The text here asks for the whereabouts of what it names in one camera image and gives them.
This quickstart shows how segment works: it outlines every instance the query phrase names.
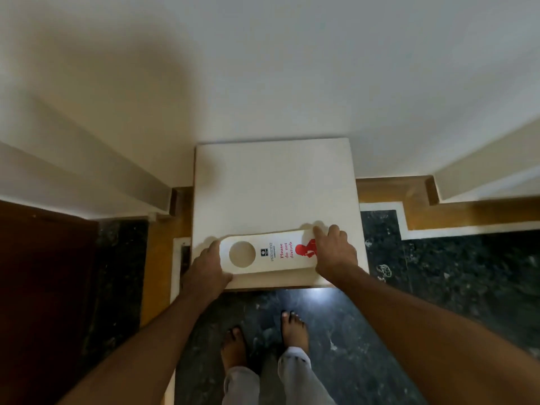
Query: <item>person's left hand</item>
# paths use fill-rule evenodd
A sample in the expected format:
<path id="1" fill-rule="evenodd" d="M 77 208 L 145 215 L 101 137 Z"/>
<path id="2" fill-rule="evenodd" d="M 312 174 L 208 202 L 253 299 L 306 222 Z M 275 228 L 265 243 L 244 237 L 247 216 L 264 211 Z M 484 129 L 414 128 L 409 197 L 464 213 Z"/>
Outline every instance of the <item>person's left hand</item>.
<path id="1" fill-rule="evenodd" d="M 197 257 L 181 279 L 182 294 L 195 298 L 205 309 L 223 292 L 233 275 L 221 269 L 219 241 L 212 242 Z"/>

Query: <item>red silhouette icon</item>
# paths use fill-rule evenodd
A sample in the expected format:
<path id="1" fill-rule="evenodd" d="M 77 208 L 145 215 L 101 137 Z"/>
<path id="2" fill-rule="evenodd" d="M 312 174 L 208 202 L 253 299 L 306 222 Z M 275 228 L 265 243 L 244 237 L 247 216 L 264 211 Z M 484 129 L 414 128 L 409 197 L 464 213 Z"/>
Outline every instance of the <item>red silhouette icon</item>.
<path id="1" fill-rule="evenodd" d="M 312 238 L 309 240 L 307 245 L 297 245 L 294 248 L 294 251 L 299 256 L 307 256 L 307 257 L 313 257 L 317 255 L 317 245 L 315 245 L 315 239 Z"/>

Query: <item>forearm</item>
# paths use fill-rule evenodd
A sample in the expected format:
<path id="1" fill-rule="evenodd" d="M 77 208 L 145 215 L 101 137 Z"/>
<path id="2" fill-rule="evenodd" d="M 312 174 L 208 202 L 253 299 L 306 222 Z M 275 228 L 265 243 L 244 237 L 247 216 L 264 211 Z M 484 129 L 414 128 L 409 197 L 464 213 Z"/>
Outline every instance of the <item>forearm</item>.
<path id="1" fill-rule="evenodd" d="M 540 363 L 473 321 L 400 292 L 358 267 L 343 290 L 433 403 L 540 403 Z"/>
<path id="2" fill-rule="evenodd" d="M 60 401 L 71 404 L 157 404 L 205 302 L 179 297 L 125 342 Z"/>

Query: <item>leg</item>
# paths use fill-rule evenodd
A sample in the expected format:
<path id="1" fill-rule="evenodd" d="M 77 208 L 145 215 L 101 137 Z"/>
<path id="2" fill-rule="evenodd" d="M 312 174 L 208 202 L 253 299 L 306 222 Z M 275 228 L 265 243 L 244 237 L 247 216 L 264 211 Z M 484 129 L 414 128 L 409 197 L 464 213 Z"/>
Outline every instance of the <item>leg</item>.
<path id="1" fill-rule="evenodd" d="M 257 405 L 259 376 L 247 367 L 246 343 L 239 327 L 227 331 L 221 347 L 225 367 L 222 405 Z"/>
<path id="2" fill-rule="evenodd" d="M 287 405 L 335 405 L 311 369 L 306 324 L 294 312 L 283 312 L 281 335 L 286 351 L 279 359 L 278 374 L 285 387 Z"/>

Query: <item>hand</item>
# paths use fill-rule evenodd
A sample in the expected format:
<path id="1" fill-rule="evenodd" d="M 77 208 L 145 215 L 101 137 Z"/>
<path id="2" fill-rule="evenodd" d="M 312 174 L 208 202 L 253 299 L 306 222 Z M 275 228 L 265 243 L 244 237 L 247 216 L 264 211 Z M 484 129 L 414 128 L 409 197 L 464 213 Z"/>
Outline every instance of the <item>hand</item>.
<path id="1" fill-rule="evenodd" d="M 318 226 L 313 227 L 317 245 L 315 270 L 335 286 L 351 269 L 358 268 L 356 249 L 347 242 L 347 233 L 336 224 L 330 226 L 328 235 Z"/>
<path id="2" fill-rule="evenodd" d="M 181 294 L 190 295 L 201 303 L 204 310 L 212 301 L 219 297 L 233 275 L 221 269 L 219 258 L 219 241 L 212 242 L 197 257 L 189 270 L 181 279 Z"/>

